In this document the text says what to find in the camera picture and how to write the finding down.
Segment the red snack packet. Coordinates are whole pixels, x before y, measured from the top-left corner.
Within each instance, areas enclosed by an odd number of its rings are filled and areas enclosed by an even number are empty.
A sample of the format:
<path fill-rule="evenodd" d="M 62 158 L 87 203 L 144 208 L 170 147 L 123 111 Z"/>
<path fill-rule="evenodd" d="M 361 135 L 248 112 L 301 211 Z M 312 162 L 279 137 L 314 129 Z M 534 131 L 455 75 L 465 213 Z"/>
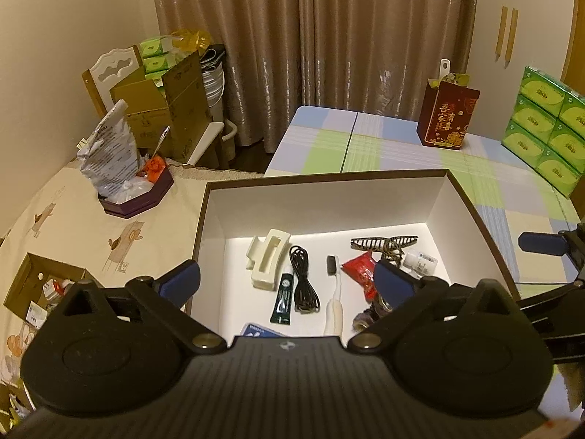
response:
<path fill-rule="evenodd" d="M 370 251 L 349 260 L 341 266 L 341 270 L 349 275 L 364 291 L 366 302 L 372 303 L 377 294 L 374 284 L 374 269 L 376 262 Z"/>

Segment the white wooden chair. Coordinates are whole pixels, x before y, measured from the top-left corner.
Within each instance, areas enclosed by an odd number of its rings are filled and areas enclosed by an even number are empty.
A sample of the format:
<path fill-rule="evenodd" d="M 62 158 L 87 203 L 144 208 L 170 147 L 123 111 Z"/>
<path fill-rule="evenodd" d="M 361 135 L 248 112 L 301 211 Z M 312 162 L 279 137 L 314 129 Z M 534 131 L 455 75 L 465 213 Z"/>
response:
<path fill-rule="evenodd" d="M 85 70 L 82 80 L 99 117 L 105 116 L 114 105 L 110 90 L 142 65 L 139 46 L 133 45 L 103 53 L 89 70 Z"/>

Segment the white shoehorn in bag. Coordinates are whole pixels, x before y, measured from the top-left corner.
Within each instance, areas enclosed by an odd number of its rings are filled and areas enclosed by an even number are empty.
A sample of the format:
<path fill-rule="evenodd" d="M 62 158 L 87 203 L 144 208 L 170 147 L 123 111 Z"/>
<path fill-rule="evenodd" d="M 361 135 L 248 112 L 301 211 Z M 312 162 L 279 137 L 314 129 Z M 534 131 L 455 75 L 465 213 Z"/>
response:
<path fill-rule="evenodd" d="M 446 82 L 453 81 L 453 75 L 451 72 L 451 61 L 449 59 L 440 60 L 438 80 Z"/>

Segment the cartoon print table cover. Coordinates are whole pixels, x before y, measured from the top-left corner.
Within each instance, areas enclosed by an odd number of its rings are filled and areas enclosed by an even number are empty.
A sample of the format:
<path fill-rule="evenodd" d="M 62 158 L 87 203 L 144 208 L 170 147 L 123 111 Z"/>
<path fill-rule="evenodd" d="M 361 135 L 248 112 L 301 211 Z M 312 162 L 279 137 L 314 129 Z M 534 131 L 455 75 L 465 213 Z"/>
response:
<path fill-rule="evenodd" d="M 26 255 L 89 271 L 106 288 L 138 275 L 157 278 L 191 258 L 210 181 L 249 179 L 251 172 L 170 167 L 174 184 L 154 208 L 123 219 L 104 212 L 74 164 L 33 198 L 1 245 L 1 292 L 8 293 Z"/>

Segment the white hair claw clip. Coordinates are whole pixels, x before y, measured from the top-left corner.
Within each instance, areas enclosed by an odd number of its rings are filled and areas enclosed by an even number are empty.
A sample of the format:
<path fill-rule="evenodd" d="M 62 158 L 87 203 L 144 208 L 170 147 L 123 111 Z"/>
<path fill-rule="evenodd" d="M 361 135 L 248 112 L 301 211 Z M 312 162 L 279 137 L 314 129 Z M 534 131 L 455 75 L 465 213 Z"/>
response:
<path fill-rule="evenodd" d="M 253 288 L 269 291 L 276 288 L 277 271 L 290 238 L 290 233 L 271 229 L 263 240 L 252 239 L 246 253 L 246 269 L 251 272 Z"/>

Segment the leopard print hair clip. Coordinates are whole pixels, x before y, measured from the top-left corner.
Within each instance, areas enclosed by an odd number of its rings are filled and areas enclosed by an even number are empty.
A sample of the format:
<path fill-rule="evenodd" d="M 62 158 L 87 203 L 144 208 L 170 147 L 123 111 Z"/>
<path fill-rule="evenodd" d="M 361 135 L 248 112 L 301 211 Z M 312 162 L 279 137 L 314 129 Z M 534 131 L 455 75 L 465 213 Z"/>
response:
<path fill-rule="evenodd" d="M 350 240 L 353 250 L 379 253 L 383 259 L 401 265 L 404 258 L 404 249 L 415 246 L 418 236 L 392 236 L 392 237 L 361 237 Z"/>

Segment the blue tissue packet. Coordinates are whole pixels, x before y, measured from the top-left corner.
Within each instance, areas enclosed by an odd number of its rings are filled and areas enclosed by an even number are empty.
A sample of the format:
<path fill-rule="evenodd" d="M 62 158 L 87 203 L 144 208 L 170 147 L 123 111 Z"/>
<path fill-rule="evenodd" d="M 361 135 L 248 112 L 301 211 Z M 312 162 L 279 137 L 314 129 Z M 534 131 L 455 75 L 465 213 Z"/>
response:
<path fill-rule="evenodd" d="M 255 323 L 245 324 L 241 331 L 241 335 L 243 337 L 252 338 L 284 338 L 282 333 L 273 331 L 270 328 Z"/>

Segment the green tissue packs on chair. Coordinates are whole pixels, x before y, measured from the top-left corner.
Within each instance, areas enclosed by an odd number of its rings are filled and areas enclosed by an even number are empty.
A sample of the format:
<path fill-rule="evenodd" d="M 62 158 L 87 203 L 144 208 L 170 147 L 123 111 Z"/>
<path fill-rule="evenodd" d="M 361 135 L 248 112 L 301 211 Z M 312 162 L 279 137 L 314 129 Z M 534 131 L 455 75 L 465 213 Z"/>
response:
<path fill-rule="evenodd" d="M 168 36 L 150 38 L 139 45 L 146 78 L 160 79 L 179 61 L 177 48 Z"/>

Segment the small brown clutter box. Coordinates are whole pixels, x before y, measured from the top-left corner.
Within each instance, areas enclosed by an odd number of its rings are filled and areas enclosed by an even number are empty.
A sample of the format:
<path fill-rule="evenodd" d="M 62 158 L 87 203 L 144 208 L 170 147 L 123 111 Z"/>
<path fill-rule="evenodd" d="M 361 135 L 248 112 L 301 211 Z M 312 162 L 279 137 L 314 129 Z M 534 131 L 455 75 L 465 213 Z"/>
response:
<path fill-rule="evenodd" d="M 39 328 L 41 316 L 48 314 L 74 284 L 103 285 L 83 267 L 72 266 L 27 253 L 15 275 L 4 305 L 17 317 Z"/>

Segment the dark octagonal tray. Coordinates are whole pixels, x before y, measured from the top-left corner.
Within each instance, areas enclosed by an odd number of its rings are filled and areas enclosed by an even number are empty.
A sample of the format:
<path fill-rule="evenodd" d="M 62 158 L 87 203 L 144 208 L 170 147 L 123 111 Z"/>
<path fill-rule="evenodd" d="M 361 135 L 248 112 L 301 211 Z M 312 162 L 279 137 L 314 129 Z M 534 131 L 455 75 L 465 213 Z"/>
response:
<path fill-rule="evenodd" d="M 159 205 L 173 184 L 174 179 L 170 170 L 165 168 L 154 186 L 144 194 L 121 204 L 108 201 L 103 196 L 98 196 L 98 200 L 106 214 L 129 219 Z"/>

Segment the dark green tube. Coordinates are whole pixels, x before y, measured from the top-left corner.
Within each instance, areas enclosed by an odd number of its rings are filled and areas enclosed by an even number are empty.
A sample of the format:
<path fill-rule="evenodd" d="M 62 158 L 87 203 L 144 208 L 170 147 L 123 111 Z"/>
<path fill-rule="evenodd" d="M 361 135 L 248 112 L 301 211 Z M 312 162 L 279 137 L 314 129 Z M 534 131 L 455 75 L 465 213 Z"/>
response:
<path fill-rule="evenodd" d="M 280 277 L 279 288 L 270 322 L 273 324 L 291 324 L 291 302 L 293 301 L 294 274 L 285 271 Z"/>

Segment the checkered tablecloth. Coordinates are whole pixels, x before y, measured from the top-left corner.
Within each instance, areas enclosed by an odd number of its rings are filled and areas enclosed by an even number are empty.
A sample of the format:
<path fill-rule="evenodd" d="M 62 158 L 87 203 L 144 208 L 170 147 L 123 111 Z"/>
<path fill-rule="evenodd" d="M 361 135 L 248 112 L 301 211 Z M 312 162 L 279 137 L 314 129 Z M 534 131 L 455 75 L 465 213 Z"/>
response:
<path fill-rule="evenodd" d="M 567 257 L 527 253 L 522 232 L 557 233 L 579 222 L 572 203 L 497 140 L 468 135 L 461 150 L 425 147 L 414 121 L 302 106 L 267 176 L 374 170 L 447 169 L 463 187 L 496 242 L 522 296 L 577 277 Z"/>

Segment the open cardboard box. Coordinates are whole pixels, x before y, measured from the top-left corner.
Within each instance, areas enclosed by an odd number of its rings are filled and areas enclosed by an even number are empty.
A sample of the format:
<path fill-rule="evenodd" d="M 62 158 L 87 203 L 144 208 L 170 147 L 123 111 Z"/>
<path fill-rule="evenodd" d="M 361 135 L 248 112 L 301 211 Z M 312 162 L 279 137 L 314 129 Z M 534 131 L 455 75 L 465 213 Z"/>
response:
<path fill-rule="evenodd" d="M 161 155 L 188 162 L 211 122 L 198 54 L 163 74 L 162 83 L 156 86 L 140 67 L 112 87 L 110 94 L 128 104 L 126 120 L 138 148 L 152 152 L 163 130 L 169 129 Z"/>

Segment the red gift bag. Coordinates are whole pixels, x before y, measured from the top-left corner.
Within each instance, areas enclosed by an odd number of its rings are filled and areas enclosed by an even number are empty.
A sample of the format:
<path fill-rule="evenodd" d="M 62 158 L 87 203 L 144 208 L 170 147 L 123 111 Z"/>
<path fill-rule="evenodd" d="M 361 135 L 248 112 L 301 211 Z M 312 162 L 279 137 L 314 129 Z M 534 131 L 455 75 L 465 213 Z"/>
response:
<path fill-rule="evenodd" d="M 480 97 L 469 86 L 469 74 L 446 74 L 426 83 L 418 117 L 418 138 L 424 146 L 460 150 Z"/>

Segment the small white bottle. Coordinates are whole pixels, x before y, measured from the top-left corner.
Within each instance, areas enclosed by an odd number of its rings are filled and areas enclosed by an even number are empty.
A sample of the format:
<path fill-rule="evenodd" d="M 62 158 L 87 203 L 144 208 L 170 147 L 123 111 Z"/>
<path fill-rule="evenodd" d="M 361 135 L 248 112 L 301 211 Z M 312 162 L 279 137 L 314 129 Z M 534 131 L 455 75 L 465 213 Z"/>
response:
<path fill-rule="evenodd" d="M 432 275 L 434 274 L 436 267 L 438 265 L 438 260 L 429 255 L 418 252 L 418 251 L 410 251 L 404 255 L 403 259 L 403 266 L 406 269 L 411 271 L 415 271 L 417 274 L 424 277 L 425 275 Z"/>

